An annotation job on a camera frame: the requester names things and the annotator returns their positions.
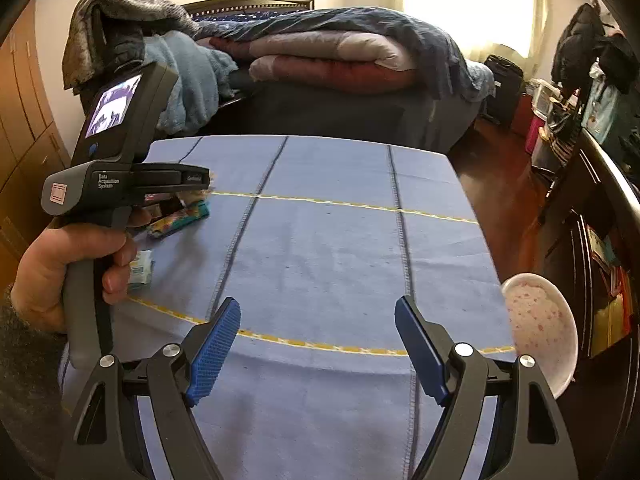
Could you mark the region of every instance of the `blue tablecloth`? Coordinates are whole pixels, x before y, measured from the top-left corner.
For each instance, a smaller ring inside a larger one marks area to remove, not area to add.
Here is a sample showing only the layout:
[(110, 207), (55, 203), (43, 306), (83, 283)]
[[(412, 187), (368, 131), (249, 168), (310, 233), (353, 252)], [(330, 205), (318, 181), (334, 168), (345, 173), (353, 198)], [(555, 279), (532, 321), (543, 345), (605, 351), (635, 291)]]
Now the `blue tablecloth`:
[[(155, 142), (150, 162), (215, 172), (210, 216), (153, 249), (153, 282), (114, 308), (116, 354), (151, 355), (242, 308), (213, 393), (194, 410), (232, 479), (407, 478), (440, 409), (418, 389), (394, 325), (413, 294), (455, 341), (513, 359), (491, 256), (443, 155), (343, 139), (219, 136)], [(82, 377), (66, 368), (72, 407)], [(465, 478), (477, 478), (485, 402)], [(158, 480), (170, 479), (150, 405), (141, 413)]]

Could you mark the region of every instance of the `gray blanket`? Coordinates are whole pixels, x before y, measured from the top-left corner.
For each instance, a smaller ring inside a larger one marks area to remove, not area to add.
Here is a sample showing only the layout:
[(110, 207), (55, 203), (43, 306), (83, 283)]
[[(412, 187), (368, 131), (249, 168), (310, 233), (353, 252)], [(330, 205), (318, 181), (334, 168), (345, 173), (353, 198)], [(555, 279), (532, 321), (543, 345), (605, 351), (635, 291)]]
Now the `gray blanket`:
[(187, 11), (169, 0), (80, 0), (71, 17), (62, 58), (65, 90), (89, 81), (104, 70), (104, 60), (96, 49), (92, 27), (95, 7), (109, 18), (153, 22), (154, 30), (159, 34), (180, 30), (192, 36), (198, 30), (198, 24)]
[(145, 64), (157, 61), (178, 73), (178, 81), (158, 129), (173, 136), (192, 135), (207, 124), (218, 110), (220, 96), (233, 97), (229, 73), (238, 66), (231, 56), (196, 44), (176, 30), (145, 38)]
[(462, 96), (478, 102), (495, 92), (494, 79), (480, 71), (470, 73), (451, 36), (441, 28), (396, 10), (381, 7), (345, 7), (285, 14), (255, 22), (200, 22), (195, 39), (216, 36), (251, 41), (267, 34), (307, 30), (357, 30), (397, 40), (411, 54), (430, 97)]

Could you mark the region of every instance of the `wooden wardrobe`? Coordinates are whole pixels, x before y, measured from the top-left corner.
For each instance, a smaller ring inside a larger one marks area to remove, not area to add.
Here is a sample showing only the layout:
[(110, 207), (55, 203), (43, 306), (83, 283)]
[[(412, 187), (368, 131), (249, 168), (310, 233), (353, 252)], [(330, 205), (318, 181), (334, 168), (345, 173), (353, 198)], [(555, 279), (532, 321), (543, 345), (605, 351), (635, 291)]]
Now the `wooden wardrobe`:
[(50, 221), (44, 180), (69, 163), (40, 76), (31, 0), (0, 46), (0, 291)]

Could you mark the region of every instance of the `human hand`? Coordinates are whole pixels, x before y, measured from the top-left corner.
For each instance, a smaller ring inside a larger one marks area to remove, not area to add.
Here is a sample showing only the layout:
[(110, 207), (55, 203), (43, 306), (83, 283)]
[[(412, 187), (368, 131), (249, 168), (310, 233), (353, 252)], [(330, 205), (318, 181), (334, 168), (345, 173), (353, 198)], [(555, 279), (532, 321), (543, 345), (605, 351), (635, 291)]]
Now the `human hand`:
[[(151, 220), (142, 209), (133, 210), (131, 226)], [(93, 224), (69, 224), (46, 228), (23, 254), (11, 302), (14, 310), (34, 328), (64, 332), (65, 315), (60, 303), (66, 264), (113, 255), (113, 265), (102, 276), (102, 297), (109, 304), (124, 300), (129, 282), (129, 263), (136, 257), (136, 244), (122, 231)]]

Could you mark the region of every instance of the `yellow stitched line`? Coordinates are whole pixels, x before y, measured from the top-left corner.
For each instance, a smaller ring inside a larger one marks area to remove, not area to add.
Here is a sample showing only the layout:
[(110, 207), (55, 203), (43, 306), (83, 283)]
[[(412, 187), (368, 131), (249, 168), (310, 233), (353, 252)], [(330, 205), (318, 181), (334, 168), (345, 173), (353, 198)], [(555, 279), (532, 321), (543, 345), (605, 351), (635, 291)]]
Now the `yellow stitched line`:
[(381, 205), (371, 205), (371, 204), (359, 204), (357, 202), (343, 202), (341, 200), (324, 200), (322, 198), (309, 198), (305, 196), (279, 196), (279, 195), (264, 195), (264, 194), (255, 194), (255, 193), (235, 193), (231, 191), (212, 191), (213, 195), (221, 195), (221, 196), (245, 196), (249, 198), (268, 198), (271, 200), (296, 200), (298, 202), (313, 202), (315, 204), (331, 204), (331, 205), (346, 205), (350, 207), (361, 207), (364, 209), (375, 209), (378, 211), (391, 211), (392, 213), (407, 213), (411, 215), (418, 216), (427, 216), (429, 218), (438, 218), (440, 220), (451, 220), (453, 222), (464, 222), (467, 224), (478, 224), (475, 220), (470, 220), (468, 218), (457, 218), (455, 216), (445, 216), (445, 215), (436, 215), (434, 213), (427, 213), (424, 211), (419, 211), (417, 209), (398, 209), (397, 207), (385, 207)]
[[(187, 321), (192, 324), (202, 324), (206, 323), (204, 319), (199, 319), (193, 316), (187, 316), (186, 314), (182, 314), (180, 312), (176, 312), (175, 310), (168, 309), (165, 306), (156, 305), (155, 303), (151, 303), (150, 301), (141, 300), (140, 298), (132, 298), (129, 296), (129, 299), (135, 303), (139, 303), (140, 305), (146, 306), (153, 310), (157, 310), (158, 312), (162, 312), (163, 314), (167, 314), (168, 316), (175, 317), (176, 319), (181, 319), (183, 321)], [(399, 349), (393, 350), (388, 348), (361, 348), (359, 346), (339, 346), (339, 345), (331, 345), (327, 343), (311, 343), (309, 341), (300, 341), (298, 339), (286, 339), (283, 337), (278, 337), (275, 335), (268, 334), (258, 334), (252, 332), (251, 330), (246, 330), (241, 328), (238, 331), (238, 335), (243, 337), (248, 337), (250, 339), (257, 339), (260, 341), (267, 341), (269, 343), (277, 343), (279, 345), (286, 346), (295, 346), (297, 348), (312, 348), (313, 350), (323, 350), (327, 352), (342, 352), (345, 354), (368, 354), (368, 355), (380, 355), (380, 356), (406, 356), (408, 355), (406, 350)], [(504, 352), (513, 352), (515, 348), (513, 346), (496, 346), (483, 348), (479, 350), (481, 354), (498, 354)]]

